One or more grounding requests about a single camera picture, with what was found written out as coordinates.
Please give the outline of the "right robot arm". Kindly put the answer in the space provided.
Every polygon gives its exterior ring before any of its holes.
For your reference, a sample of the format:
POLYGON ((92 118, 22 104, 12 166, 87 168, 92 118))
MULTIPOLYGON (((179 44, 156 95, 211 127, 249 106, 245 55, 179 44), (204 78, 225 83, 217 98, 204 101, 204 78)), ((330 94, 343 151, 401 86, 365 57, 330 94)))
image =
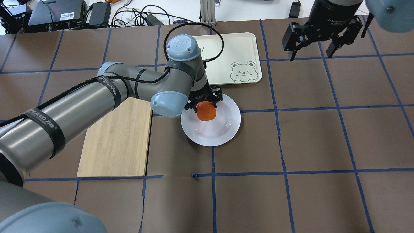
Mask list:
POLYGON ((337 49, 353 44, 356 37, 362 38, 373 19, 380 27, 392 33, 406 33, 413 30, 412 0, 367 0, 369 10, 365 25, 356 15, 361 0, 316 0, 304 25, 291 22, 281 40, 290 61, 298 50, 309 44, 331 40, 326 54, 331 58, 337 49))

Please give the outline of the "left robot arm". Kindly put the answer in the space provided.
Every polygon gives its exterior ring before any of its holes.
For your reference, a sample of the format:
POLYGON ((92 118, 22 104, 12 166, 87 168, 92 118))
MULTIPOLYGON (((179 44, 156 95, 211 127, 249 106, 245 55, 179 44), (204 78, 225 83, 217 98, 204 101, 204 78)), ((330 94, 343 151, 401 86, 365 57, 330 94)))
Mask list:
POLYGON ((101 220, 83 208, 56 202, 24 189, 27 174, 129 97, 150 102, 168 118, 195 109, 202 101, 216 106, 219 88, 211 89, 194 37, 174 36, 164 42, 164 72, 121 62, 105 62, 94 78, 1 123, 1 232, 106 233, 101 220))

